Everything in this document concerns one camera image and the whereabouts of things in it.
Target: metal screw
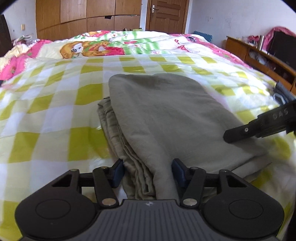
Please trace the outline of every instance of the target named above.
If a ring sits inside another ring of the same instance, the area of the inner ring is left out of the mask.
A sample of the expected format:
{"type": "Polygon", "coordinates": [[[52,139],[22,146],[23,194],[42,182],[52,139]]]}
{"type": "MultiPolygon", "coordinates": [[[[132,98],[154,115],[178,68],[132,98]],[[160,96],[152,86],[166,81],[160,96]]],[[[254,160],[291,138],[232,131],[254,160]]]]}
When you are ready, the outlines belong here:
{"type": "Polygon", "coordinates": [[[116,200],[114,198],[105,198],[102,200],[102,204],[105,206],[112,206],[116,204],[116,200]]]}
{"type": "Polygon", "coordinates": [[[186,198],[183,200],[183,204],[186,206],[194,206],[197,204],[197,200],[194,198],[186,198]]]}

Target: pink blanket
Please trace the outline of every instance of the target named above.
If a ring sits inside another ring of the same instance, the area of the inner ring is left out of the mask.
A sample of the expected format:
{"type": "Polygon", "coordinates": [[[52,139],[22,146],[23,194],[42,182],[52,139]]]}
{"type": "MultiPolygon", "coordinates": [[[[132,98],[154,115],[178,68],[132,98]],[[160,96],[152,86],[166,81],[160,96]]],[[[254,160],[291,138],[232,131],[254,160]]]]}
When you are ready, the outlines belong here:
{"type": "Polygon", "coordinates": [[[50,40],[40,40],[37,42],[30,50],[26,53],[21,54],[20,56],[16,57],[13,56],[9,63],[3,68],[0,72],[0,80],[9,80],[12,77],[18,75],[19,73],[23,72],[25,69],[25,61],[28,58],[36,58],[41,47],[44,44],[51,43],[50,40]]]}

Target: gray fabric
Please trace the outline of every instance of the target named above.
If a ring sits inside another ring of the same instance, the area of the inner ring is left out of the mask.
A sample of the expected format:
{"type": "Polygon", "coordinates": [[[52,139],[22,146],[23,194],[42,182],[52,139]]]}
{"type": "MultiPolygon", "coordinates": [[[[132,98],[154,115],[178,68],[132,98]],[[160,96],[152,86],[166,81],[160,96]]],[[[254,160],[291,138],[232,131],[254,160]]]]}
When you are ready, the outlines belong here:
{"type": "Polygon", "coordinates": [[[270,163],[255,138],[224,142],[224,132],[242,123],[192,79],[117,74],[109,89],[98,112],[112,151],[129,172],[123,182],[129,198],[178,199],[174,158],[187,167],[229,169],[243,178],[270,163]]]}

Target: yellow and white checkered sheet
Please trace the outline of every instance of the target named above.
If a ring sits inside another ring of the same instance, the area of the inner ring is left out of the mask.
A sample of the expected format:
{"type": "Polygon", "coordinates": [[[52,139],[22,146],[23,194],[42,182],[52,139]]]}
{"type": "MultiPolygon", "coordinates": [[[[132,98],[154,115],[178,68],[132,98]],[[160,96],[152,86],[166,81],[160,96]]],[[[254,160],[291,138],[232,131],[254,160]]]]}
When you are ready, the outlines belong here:
{"type": "MultiPolygon", "coordinates": [[[[18,203],[71,168],[110,166],[97,103],[109,95],[114,74],[174,73],[201,83],[242,122],[277,106],[273,81],[262,73],[197,54],[125,55],[71,60],[30,59],[26,70],[0,90],[0,239],[18,240],[18,203]]],[[[293,212],[294,137],[261,139],[279,162],[253,184],[285,209],[282,238],[293,212]]]]}

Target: wooden wardrobe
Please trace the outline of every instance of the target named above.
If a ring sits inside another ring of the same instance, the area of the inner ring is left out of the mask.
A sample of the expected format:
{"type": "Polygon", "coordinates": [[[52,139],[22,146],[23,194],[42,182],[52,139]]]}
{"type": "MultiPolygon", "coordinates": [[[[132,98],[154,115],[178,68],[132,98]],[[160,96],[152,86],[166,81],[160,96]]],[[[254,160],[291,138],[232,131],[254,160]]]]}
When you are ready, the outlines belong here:
{"type": "Polygon", "coordinates": [[[97,31],[139,28],[141,0],[36,0],[39,39],[51,41],[97,31]]]}

